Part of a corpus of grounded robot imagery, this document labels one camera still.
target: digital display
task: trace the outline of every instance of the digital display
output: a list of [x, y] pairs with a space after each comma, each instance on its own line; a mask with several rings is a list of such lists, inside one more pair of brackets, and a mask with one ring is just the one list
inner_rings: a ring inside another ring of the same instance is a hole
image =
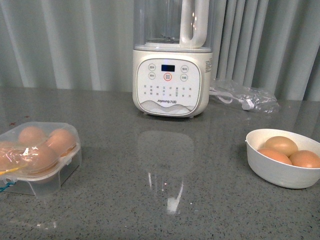
[[161, 71], [163, 72], [174, 72], [175, 65], [161, 65]]

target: plastic egg carton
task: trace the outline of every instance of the plastic egg carton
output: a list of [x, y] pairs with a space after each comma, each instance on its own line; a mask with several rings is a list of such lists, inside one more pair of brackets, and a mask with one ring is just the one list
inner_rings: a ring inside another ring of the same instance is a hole
[[78, 132], [62, 122], [27, 122], [0, 135], [0, 187], [43, 198], [81, 165]]

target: grey countertop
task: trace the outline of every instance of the grey countertop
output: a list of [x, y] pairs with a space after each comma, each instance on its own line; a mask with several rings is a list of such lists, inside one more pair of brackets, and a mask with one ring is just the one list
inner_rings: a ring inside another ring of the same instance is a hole
[[320, 141], [320, 102], [275, 114], [213, 100], [192, 119], [141, 113], [131, 93], [0, 88], [0, 133], [62, 122], [82, 165], [46, 197], [0, 193], [0, 239], [320, 239], [320, 182], [287, 189], [257, 176], [245, 138], [260, 128]]

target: red power button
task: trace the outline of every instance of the red power button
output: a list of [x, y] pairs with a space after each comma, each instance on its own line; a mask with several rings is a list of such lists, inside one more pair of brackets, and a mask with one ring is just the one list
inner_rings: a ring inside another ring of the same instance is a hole
[[163, 75], [163, 78], [166, 81], [170, 81], [172, 79], [172, 75], [169, 72], [167, 72]]

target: blender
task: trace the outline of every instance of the blender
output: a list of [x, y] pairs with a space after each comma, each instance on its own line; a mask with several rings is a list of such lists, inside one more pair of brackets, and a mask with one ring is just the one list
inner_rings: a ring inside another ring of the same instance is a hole
[[149, 115], [193, 117], [209, 101], [211, 0], [135, 0], [133, 102]]

